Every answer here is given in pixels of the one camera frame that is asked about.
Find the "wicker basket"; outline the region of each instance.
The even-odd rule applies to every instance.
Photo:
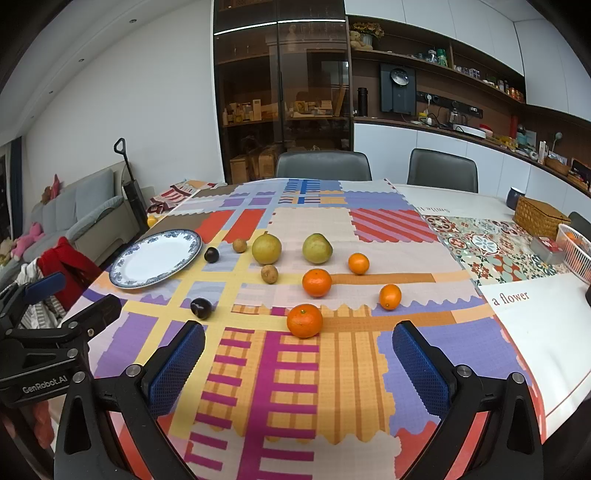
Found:
[[[539,200],[519,197],[513,220],[532,236],[547,236],[556,239],[558,225],[570,223],[570,218],[557,209]]]
[[[570,172],[570,167],[568,165],[564,165],[561,161],[556,160],[555,158],[546,157],[544,165],[562,175],[568,175]]]

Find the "vacuum handle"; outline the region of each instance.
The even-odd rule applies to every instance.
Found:
[[[119,144],[123,144],[121,148],[117,148],[117,145]],[[125,139],[123,137],[121,137],[117,140],[117,142],[115,142],[115,145],[113,145],[113,150],[115,150],[115,153],[123,155],[123,158],[125,159],[125,161],[127,161],[127,150],[125,149]]]

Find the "dark mug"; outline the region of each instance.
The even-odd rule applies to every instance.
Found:
[[[517,201],[519,197],[525,196],[525,193],[515,187],[511,187],[509,193],[507,194],[507,200],[505,205],[507,205],[511,210],[515,210],[517,208]]]

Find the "blue floral plate rim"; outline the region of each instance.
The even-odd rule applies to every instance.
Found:
[[[129,255],[132,255],[134,252],[140,250],[142,245],[155,242],[160,238],[177,237],[179,235],[190,236],[191,238],[186,238],[186,240],[193,241],[193,243],[191,243],[190,245],[187,258],[181,260],[172,269],[163,272],[155,277],[148,278],[145,281],[125,280],[123,278],[123,275],[119,270],[121,269],[121,267],[125,265],[127,257]],[[168,277],[171,277],[172,275],[181,271],[183,268],[189,265],[199,254],[202,246],[203,240],[201,239],[201,236],[193,230],[175,228],[172,230],[166,230],[164,232],[153,233],[152,235],[148,235],[147,237],[142,238],[133,245],[130,245],[117,257],[117,259],[112,264],[111,271],[109,272],[109,280],[115,287],[121,288],[122,290],[136,290],[138,288],[149,287],[163,280],[166,280]]]

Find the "glass cabinet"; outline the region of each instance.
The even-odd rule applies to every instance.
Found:
[[[275,176],[293,150],[349,150],[342,1],[216,0],[217,121],[226,181]]]

